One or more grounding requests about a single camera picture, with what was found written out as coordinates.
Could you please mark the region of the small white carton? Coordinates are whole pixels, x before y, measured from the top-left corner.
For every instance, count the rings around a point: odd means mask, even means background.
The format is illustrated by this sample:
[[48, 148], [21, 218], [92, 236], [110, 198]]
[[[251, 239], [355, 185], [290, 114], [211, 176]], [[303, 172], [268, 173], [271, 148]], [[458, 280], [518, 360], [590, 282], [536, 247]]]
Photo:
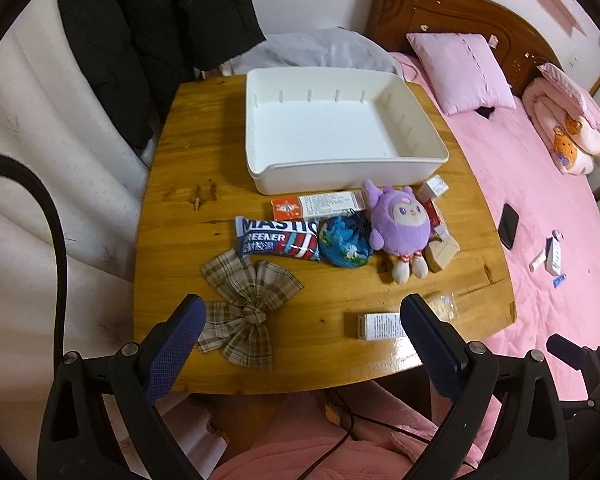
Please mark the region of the small white carton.
[[449, 189], [449, 185], [438, 174], [422, 182], [416, 193], [417, 199], [421, 203], [431, 202], [444, 195]]

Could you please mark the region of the red white box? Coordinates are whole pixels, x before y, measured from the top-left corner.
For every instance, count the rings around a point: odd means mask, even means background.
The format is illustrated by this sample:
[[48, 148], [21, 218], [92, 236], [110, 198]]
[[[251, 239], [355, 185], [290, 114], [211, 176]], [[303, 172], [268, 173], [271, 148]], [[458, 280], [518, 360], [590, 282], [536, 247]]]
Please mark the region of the red white box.
[[444, 226], [444, 220], [439, 208], [433, 200], [427, 200], [422, 206], [424, 206], [426, 213], [428, 214], [431, 231], [436, 233], [439, 232], [442, 226]]

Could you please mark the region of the plaid fabric bow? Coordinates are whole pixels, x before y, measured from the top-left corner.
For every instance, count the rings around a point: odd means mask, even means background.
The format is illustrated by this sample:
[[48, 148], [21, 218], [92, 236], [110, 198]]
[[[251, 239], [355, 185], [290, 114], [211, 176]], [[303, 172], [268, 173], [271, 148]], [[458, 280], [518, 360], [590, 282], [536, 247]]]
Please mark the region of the plaid fabric bow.
[[221, 299], [207, 304], [198, 350], [219, 350], [232, 364], [272, 370], [273, 346], [265, 322], [302, 291], [301, 282], [271, 261], [251, 262], [233, 249], [205, 263], [200, 272]]

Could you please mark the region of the blue Mastic snack packet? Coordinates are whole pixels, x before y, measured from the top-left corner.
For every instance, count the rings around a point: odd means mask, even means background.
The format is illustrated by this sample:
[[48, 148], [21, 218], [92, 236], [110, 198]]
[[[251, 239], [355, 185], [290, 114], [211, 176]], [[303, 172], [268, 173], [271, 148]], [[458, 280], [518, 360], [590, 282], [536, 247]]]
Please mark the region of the blue Mastic snack packet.
[[235, 218], [236, 252], [240, 258], [274, 255], [320, 261], [318, 223], [308, 220], [253, 220]]

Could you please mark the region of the long orange white box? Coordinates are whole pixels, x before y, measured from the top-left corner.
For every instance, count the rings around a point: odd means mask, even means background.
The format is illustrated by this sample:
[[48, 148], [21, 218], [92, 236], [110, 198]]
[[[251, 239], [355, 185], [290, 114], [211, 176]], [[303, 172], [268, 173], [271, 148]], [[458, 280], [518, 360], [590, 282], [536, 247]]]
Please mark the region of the long orange white box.
[[320, 220], [347, 216], [366, 209], [360, 191], [339, 191], [271, 200], [273, 218], [280, 221]]

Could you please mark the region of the grey blanket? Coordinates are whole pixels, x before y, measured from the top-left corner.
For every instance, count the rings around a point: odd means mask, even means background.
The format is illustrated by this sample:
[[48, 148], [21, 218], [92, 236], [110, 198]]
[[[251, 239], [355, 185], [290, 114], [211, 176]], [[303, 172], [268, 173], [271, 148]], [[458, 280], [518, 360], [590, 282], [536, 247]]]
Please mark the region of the grey blanket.
[[376, 70], [402, 77], [402, 65], [385, 49], [358, 32], [340, 27], [270, 35], [220, 66], [223, 76], [245, 75], [256, 68], [338, 67]]

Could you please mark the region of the pink bedspread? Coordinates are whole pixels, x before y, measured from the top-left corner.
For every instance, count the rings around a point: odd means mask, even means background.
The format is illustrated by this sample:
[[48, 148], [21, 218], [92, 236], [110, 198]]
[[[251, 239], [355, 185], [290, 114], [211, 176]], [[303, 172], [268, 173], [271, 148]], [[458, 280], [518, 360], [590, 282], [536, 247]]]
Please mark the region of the pink bedspread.
[[[519, 214], [515, 244], [505, 258], [516, 320], [486, 340], [495, 353], [523, 356], [544, 350], [550, 335], [578, 346], [600, 346], [600, 211], [584, 177], [561, 174], [524, 110], [498, 107], [444, 119], [462, 149], [494, 219], [505, 203]], [[562, 245], [562, 274], [535, 272], [529, 263], [554, 236]]]

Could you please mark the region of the blue drawstring pouch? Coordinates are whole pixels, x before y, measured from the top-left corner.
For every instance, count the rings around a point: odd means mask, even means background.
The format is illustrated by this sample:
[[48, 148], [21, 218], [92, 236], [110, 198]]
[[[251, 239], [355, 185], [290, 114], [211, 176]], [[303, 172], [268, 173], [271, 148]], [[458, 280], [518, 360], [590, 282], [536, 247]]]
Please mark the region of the blue drawstring pouch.
[[370, 247], [371, 229], [364, 214], [357, 211], [328, 218], [318, 231], [322, 259], [340, 268], [366, 266], [374, 252]]

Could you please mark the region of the white plastic tray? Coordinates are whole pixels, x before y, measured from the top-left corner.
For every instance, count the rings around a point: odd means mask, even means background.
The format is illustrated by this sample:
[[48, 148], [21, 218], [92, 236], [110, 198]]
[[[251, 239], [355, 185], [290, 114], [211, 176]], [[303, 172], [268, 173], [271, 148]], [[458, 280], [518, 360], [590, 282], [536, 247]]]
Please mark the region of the white plastic tray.
[[416, 184], [449, 159], [402, 77], [336, 67], [250, 70], [245, 149], [264, 195]]

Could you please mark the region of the black smartphone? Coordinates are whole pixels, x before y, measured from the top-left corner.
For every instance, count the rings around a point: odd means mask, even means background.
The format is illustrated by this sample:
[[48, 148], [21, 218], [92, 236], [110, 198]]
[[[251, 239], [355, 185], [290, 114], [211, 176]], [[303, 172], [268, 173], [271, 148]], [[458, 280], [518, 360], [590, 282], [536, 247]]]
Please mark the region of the black smartphone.
[[508, 250], [512, 250], [514, 247], [518, 222], [518, 212], [509, 203], [505, 203], [498, 224], [498, 236], [502, 245]]

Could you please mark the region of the folded pink cartoon quilt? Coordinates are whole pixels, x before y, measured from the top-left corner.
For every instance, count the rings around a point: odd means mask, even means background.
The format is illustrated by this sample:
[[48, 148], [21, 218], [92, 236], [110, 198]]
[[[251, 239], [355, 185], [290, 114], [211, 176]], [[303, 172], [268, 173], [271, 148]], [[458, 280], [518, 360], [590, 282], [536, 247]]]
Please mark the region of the folded pink cartoon quilt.
[[524, 89], [522, 104], [561, 174], [587, 176], [600, 158], [600, 107], [553, 63]]

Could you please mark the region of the purple plush toy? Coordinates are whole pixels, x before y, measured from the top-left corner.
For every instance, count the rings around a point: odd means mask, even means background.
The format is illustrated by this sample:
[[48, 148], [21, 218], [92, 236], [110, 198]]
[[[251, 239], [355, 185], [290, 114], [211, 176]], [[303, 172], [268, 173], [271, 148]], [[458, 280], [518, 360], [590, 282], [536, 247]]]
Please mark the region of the purple plush toy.
[[396, 258], [393, 281], [403, 285], [412, 275], [426, 278], [428, 266], [422, 252], [428, 245], [431, 226], [412, 188], [378, 188], [365, 180], [362, 191], [370, 219], [370, 247]]

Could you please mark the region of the small white green box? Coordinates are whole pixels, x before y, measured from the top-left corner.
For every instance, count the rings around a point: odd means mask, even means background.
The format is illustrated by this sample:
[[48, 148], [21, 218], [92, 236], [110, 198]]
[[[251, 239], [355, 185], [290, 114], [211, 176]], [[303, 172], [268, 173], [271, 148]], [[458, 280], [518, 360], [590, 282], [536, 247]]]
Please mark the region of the small white green box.
[[406, 336], [398, 312], [366, 313], [356, 321], [358, 339], [373, 341], [398, 339]]

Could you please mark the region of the clear plastic box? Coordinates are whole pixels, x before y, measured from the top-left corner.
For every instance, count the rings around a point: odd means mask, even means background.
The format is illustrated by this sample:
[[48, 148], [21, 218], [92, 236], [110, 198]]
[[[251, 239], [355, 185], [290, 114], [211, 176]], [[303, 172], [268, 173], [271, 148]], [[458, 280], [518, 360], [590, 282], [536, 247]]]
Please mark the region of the clear plastic box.
[[458, 318], [455, 297], [452, 292], [444, 295], [428, 295], [425, 301], [440, 321], [451, 323]]

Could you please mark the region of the black jacket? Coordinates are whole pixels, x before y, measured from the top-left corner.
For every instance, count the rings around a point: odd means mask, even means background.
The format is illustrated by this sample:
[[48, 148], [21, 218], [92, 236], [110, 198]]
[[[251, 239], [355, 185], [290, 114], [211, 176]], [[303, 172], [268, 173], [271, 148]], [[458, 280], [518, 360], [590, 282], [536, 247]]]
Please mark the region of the black jacket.
[[252, 0], [57, 0], [71, 51], [118, 133], [137, 153], [178, 86], [264, 35]]

